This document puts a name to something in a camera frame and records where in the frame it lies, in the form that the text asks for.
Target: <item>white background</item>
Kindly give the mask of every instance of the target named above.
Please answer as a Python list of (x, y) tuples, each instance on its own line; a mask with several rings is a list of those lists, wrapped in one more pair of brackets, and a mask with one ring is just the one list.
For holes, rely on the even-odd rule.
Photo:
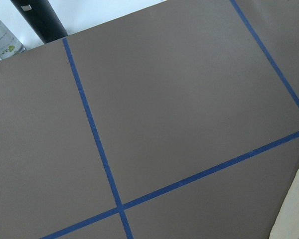
[[(161, 1), (163, 0), (49, 0), (69, 35)], [(43, 45), (10, 0), (0, 0), (0, 20), (27, 50)]]

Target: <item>black cylinder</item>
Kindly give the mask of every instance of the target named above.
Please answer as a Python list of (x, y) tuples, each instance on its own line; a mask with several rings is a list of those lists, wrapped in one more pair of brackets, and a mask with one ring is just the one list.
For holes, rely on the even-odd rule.
[(11, 0), (44, 43), (67, 36), (48, 0)]

